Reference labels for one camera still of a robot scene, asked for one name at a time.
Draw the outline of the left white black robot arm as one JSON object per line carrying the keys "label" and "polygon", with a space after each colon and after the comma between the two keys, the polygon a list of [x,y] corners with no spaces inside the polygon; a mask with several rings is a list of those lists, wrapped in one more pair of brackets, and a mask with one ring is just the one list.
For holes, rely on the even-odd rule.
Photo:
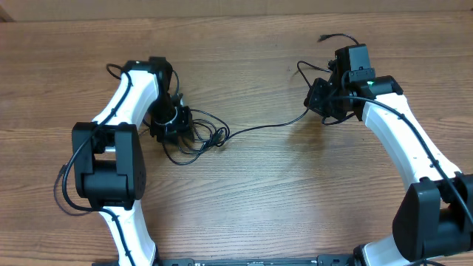
{"label": "left white black robot arm", "polygon": [[138,130],[148,117],[150,135],[176,145],[194,139],[192,115],[182,93],[169,93],[177,73],[166,58],[127,61],[118,69],[120,84],[108,105],[72,129],[61,190],[78,213],[97,212],[106,221],[118,249],[116,265],[161,265],[142,209],[146,166]]}

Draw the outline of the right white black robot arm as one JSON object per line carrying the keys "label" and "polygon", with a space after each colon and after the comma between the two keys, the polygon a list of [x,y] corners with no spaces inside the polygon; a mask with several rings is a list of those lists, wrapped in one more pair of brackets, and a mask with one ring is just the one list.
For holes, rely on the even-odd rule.
{"label": "right white black robot arm", "polygon": [[334,124],[356,117],[379,139],[406,194],[392,233],[357,247],[352,265],[427,265],[472,250],[472,176],[436,147],[390,75],[377,76],[367,46],[336,50],[328,80],[309,86],[304,105]]}

